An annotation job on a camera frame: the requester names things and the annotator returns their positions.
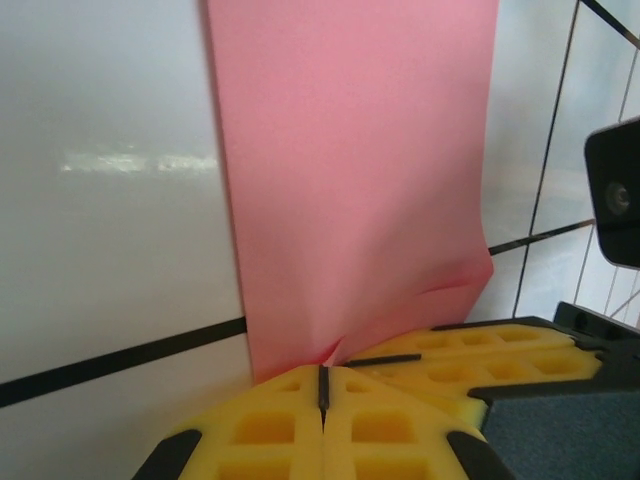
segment camera lens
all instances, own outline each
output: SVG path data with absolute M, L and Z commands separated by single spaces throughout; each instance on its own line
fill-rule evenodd
M 618 182 L 611 182 L 607 186 L 605 193 L 607 200 L 607 207 L 614 215 L 622 215 L 629 210 L 629 204 L 631 200 L 629 198 L 629 192 L 624 185 Z

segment white tiled wall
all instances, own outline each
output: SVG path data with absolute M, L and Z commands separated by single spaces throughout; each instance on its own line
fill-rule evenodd
M 593 217 L 583 150 L 618 121 L 634 47 L 595 13 L 578 9 L 534 233 Z
M 242 316 L 202 2 L 0 2 L 0 383 Z M 244 335 L 0 409 L 3 480 L 131 478 Z
M 127 480 L 181 421 L 251 385 L 246 336 L 0 410 L 3 480 Z
M 573 302 L 589 234 L 581 228 L 531 246 L 517 316 L 552 319 L 558 302 Z
M 601 4 L 640 33 L 640 2 Z M 575 7 L 573 0 L 500 4 L 483 171 L 483 225 L 491 247 L 591 219 L 584 142 L 596 129 L 640 115 L 634 47 L 580 4 L 552 127 Z M 637 322 L 640 295 L 628 302 L 637 275 L 604 259 L 590 226 L 497 254 L 494 263 L 495 275 L 469 321 L 514 310 L 551 319 L 557 303 L 568 301 Z
M 500 2 L 482 178 L 489 245 L 529 234 L 574 8 L 571 1 Z
M 0 2 L 0 382 L 242 316 L 200 13 Z

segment tile grout line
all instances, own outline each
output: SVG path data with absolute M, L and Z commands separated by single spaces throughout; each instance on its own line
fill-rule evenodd
M 604 304 L 604 314 L 607 314 L 607 310 L 609 309 L 609 302 L 611 302 L 611 295 L 613 294 L 613 286 L 616 284 L 616 277 L 618 276 L 618 267 L 616 267 L 613 272 L 613 280 L 611 280 L 611 286 L 609 287 L 609 295 L 607 295 L 607 303 Z
M 516 248 L 526 247 L 527 245 L 531 245 L 532 243 L 541 242 L 542 240 L 547 240 L 549 238 L 557 237 L 565 233 L 573 232 L 574 230 L 588 227 L 593 224 L 594 224 L 593 219 L 583 220 L 582 222 L 572 223 L 571 225 L 566 225 L 560 228 L 554 228 L 553 230 L 537 233 L 529 237 L 519 238 L 517 240 L 512 240 L 510 242 L 494 245 L 493 247 L 489 247 L 489 255 L 495 256 L 501 253 L 506 253 L 511 250 L 515 250 Z
M 582 277 L 584 276 L 584 269 L 587 266 L 587 258 L 589 258 L 589 250 L 591 249 L 591 242 L 593 241 L 593 231 L 595 227 L 591 226 L 591 231 L 589 232 L 589 241 L 587 242 L 587 250 L 584 252 L 584 258 L 582 259 L 582 268 L 580 269 L 580 276 L 578 277 L 578 284 L 576 285 L 576 293 L 573 296 L 573 303 L 578 302 L 578 293 L 580 292 L 580 286 L 582 285 Z
M 614 17 L 606 8 L 604 8 L 596 0 L 580 0 L 584 5 L 595 13 L 602 21 L 618 32 L 622 37 L 627 40 L 631 45 L 640 49 L 640 39 L 636 37 L 631 31 L 625 27 L 620 20 Z
M 247 333 L 245 317 L 0 383 L 0 408 Z
M 571 52 L 571 45 L 573 43 L 573 34 L 576 28 L 576 20 L 578 17 L 578 10 L 580 8 L 580 0 L 576 0 L 575 7 L 573 8 L 573 15 L 571 17 L 571 26 L 569 27 L 569 38 L 567 39 L 567 49 L 564 53 L 564 59 L 562 62 L 562 70 L 560 72 L 560 80 L 558 82 L 558 92 L 556 93 L 555 103 L 553 105 L 553 112 L 551 114 L 551 124 L 549 126 L 549 135 L 547 136 L 547 144 L 545 146 L 544 158 L 542 160 L 542 168 L 540 170 L 540 180 L 538 181 L 538 190 L 536 191 L 536 198 L 533 203 L 533 211 L 531 212 L 531 224 L 529 225 L 528 235 L 533 234 L 533 227 L 536 221 L 536 215 L 538 213 L 538 206 L 540 204 L 540 196 L 542 193 L 542 184 L 544 182 L 544 175 L 549 160 L 549 150 L 551 149 L 551 140 L 553 138 L 553 130 L 555 128 L 556 118 L 558 116 L 558 108 L 560 106 L 560 96 L 562 94 L 562 87 L 564 85 L 564 79 L 567 73 L 567 65 L 569 63 L 569 55 Z M 522 294 L 522 284 L 524 283 L 524 273 L 527 266 L 527 260 L 529 259 L 529 245 L 525 247 L 524 258 L 522 260 L 522 269 L 520 270 L 520 278 L 518 279 L 518 289 L 516 291 L 516 297 L 513 302 L 513 310 L 511 312 L 512 318 L 516 316 L 518 310 L 518 303 L 520 303 L 520 295 Z

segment yellow foam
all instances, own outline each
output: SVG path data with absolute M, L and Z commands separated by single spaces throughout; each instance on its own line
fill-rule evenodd
M 451 431 L 464 422 L 348 368 L 332 368 L 324 435 L 325 479 L 466 480 Z
M 476 387 L 561 382 L 592 378 L 601 362 L 596 352 L 577 347 L 513 351 L 458 358 L 359 367 L 388 385 L 445 397 L 464 396 Z
M 317 377 L 296 368 L 181 425 L 202 438 L 180 480 L 322 479 Z
M 423 358 L 446 358 L 571 345 L 570 336 L 550 328 L 504 324 L 442 331 L 417 330 L 360 352 L 353 359 L 407 353 L 420 353 Z

